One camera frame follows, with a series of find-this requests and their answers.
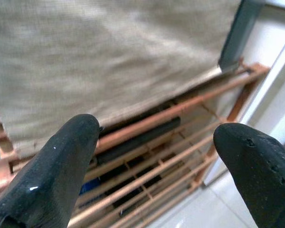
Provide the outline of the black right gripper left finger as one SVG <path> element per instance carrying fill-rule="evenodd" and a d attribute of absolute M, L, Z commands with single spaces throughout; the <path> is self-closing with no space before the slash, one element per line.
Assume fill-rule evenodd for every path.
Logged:
<path fill-rule="evenodd" d="M 100 134 L 98 120 L 68 120 L 0 195 L 0 228 L 67 228 Z"/>

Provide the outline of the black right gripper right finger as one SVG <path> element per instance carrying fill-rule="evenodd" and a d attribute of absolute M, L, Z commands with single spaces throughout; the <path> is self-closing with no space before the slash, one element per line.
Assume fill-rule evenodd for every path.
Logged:
<path fill-rule="evenodd" d="M 213 141 L 258 228 L 285 228 L 285 147 L 241 123 L 221 124 Z"/>

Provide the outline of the small blue box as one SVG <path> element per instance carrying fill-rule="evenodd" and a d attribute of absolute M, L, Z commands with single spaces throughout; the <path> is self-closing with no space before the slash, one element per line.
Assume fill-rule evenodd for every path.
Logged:
<path fill-rule="evenodd" d="M 81 187 L 81 190 L 79 192 L 79 196 L 99 187 L 101 184 L 101 180 L 99 177 L 93 179 L 93 180 L 89 180 L 88 182 L 84 183 Z"/>

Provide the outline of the wooden wine rack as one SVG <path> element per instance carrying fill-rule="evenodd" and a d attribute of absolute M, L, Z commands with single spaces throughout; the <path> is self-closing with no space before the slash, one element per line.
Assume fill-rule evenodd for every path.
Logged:
<path fill-rule="evenodd" d="M 78 196 L 67 228 L 145 228 L 189 196 L 217 158 L 214 130 L 238 119 L 268 71 L 245 66 L 167 109 L 99 134 L 83 184 L 97 177 L 101 184 Z M 0 161 L 0 195 L 32 158 Z"/>

